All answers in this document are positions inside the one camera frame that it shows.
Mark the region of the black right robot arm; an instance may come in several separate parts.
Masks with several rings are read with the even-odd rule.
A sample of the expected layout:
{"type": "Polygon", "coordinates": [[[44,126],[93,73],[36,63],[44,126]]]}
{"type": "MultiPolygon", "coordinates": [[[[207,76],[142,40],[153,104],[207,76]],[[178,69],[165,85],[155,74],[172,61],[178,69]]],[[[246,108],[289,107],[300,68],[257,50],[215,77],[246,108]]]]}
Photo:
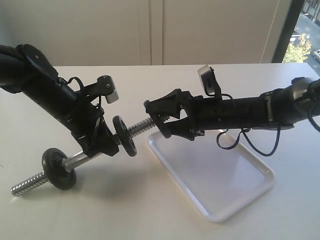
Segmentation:
{"type": "Polygon", "coordinates": [[[144,102],[146,113],[166,139],[178,136],[194,141],[210,130],[291,129],[320,114],[320,81],[307,77],[296,77],[288,87],[245,98],[222,93],[213,77],[204,86],[206,97],[177,88],[144,102]]]}

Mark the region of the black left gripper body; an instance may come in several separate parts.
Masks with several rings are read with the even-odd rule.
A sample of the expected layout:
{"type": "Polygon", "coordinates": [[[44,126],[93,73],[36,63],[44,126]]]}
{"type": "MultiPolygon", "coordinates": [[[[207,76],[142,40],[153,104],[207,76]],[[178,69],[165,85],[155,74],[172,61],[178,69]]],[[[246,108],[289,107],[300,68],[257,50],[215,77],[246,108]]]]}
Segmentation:
{"type": "Polygon", "coordinates": [[[67,129],[85,152],[93,141],[112,133],[104,120],[104,110],[84,99],[77,99],[67,107],[67,129]]]}

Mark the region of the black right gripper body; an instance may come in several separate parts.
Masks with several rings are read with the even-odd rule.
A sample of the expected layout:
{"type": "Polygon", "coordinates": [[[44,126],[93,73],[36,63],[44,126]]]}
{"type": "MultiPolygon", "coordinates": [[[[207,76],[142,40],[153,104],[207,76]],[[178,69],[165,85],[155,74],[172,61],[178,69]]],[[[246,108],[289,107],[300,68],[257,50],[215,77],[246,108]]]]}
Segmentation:
{"type": "Polygon", "coordinates": [[[178,105],[187,116],[178,121],[180,137],[198,137],[205,131],[225,128],[225,100],[216,96],[192,96],[188,91],[183,94],[178,105]]]}

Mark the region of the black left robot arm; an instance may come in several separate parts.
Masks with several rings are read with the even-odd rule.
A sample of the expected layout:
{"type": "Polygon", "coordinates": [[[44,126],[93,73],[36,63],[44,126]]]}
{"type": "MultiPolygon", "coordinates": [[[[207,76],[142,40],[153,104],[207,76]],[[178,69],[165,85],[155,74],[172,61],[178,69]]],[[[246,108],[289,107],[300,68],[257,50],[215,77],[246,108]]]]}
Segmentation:
{"type": "Polygon", "coordinates": [[[65,80],[33,45],[1,45],[0,87],[11,94],[24,93],[66,127],[87,156],[119,152],[101,103],[92,104],[102,97],[109,104],[118,100],[111,76],[102,75],[89,85],[76,76],[65,80]]]}

